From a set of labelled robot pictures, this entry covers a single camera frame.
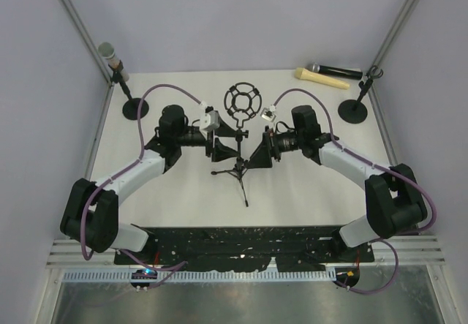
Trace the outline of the black tripod stand with shockmount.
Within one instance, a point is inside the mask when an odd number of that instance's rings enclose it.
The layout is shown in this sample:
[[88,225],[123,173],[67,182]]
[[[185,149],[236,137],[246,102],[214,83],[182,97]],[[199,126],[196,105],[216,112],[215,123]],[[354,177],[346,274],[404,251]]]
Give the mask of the black tripod stand with shockmount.
[[227,170],[212,170],[211,175],[219,176],[228,174],[235,178],[240,184],[244,196],[244,205],[249,207],[249,201],[244,187],[244,176],[249,170],[248,161],[242,157],[242,143],[249,137],[249,130],[244,129],[244,124],[252,120],[259,112],[263,104],[263,98],[257,87],[249,82],[242,81],[233,84],[224,94],[223,105],[227,115],[235,121],[235,129],[229,127],[215,131],[215,143],[220,143],[219,137],[232,137],[236,141],[235,164],[233,168]]

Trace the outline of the cream condenser microphone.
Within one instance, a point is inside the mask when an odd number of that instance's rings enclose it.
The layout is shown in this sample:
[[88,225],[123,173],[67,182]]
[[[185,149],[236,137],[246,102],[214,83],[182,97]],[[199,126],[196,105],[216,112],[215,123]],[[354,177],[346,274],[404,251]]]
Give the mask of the cream condenser microphone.
[[342,80],[338,80],[326,75],[321,75],[316,72],[307,70],[306,68],[299,67],[294,71],[295,78],[299,80],[307,80],[314,83],[323,84],[326,86],[331,86],[338,89],[347,90],[350,88],[350,84]]

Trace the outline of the black round-base mic stand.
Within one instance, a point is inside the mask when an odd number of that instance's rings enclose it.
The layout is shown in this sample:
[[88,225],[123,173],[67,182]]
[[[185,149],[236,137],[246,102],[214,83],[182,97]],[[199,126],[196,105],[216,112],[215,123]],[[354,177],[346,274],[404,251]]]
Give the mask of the black round-base mic stand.
[[366,73],[366,80],[362,80],[358,86],[360,93],[357,99],[347,99],[338,108],[340,118],[350,124],[360,124],[367,118],[368,111],[362,103],[363,98],[368,94],[374,81],[383,76],[384,71],[377,65],[373,65]]

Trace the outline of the black silver handheld microphone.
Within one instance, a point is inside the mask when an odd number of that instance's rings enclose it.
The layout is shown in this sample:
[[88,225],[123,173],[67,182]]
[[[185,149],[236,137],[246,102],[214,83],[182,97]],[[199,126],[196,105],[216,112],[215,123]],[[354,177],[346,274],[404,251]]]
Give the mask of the black silver handheld microphone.
[[329,67],[318,63],[308,64],[306,69],[322,75],[346,78],[350,80],[361,80],[363,73],[361,71],[355,71],[351,69],[343,69],[337,67]]

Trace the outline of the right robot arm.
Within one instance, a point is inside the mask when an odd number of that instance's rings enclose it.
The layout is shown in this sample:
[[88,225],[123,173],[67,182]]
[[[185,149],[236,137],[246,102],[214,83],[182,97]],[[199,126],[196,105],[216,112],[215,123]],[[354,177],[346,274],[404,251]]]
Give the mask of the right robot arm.
[[331,253],[337,260],[347,261],[358,246],[403,233],[428,216],[408,166],[379,169],[348,153],[337,137],[322,132],[309,105],[293,108],[291,115],[293,126],[286,132],[265,129],[246,166],[269,169],[283,153],[301,151],[307,159],[335,170],[365,192],[366,213],[333,232]]

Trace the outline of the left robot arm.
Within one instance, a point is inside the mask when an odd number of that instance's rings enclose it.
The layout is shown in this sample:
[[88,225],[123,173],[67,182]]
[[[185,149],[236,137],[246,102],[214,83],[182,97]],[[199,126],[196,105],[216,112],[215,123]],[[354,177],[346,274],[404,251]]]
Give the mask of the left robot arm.
[[150,263],[156,257],[154,237],[142,227],[121,223],[120,205],[150,180],[172,168],[185,146],[203,147],[214,162],[236,157],[236,150],[220,140],[237,134],[238,130],[226,124],[212,108],[207,108],[197,125],[191,126],[181,106],[168,105],[162,110],[155,135],[135,162],[107,178],[97,181],[81,178],[74,183],[60,231],[80,242],[85,253],[125,249],[139,263]]

